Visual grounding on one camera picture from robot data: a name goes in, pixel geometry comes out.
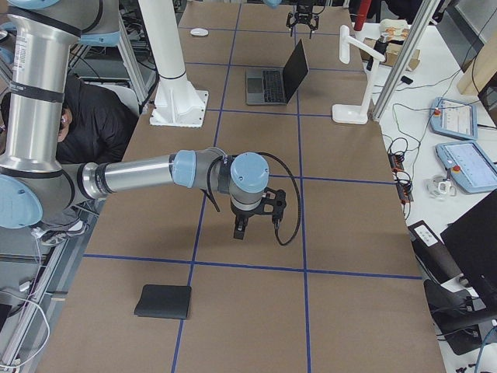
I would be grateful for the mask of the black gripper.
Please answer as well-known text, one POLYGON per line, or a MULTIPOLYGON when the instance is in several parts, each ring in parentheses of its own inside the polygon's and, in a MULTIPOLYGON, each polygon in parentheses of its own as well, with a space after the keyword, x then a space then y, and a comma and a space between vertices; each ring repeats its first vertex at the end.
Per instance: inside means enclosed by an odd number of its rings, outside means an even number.
POLYGON ((312 14, 314 8, 313 0, 297 0, 296 12, 289 12, 287 15, 286 26, 290 31, 290 36, 293 36, 294 27, 298 23, 308 23, 309 38, 319 27, 319 15, 312 14))
POLYGON ((252 209, 250 211, 244 211, 237 207, 232 207, 231 211, 235 215, 235 227, 233 238, 234 239, 243 239, 245 236, 245 229, 249 223, 249 219, 257 214, 256 209, 252 209))

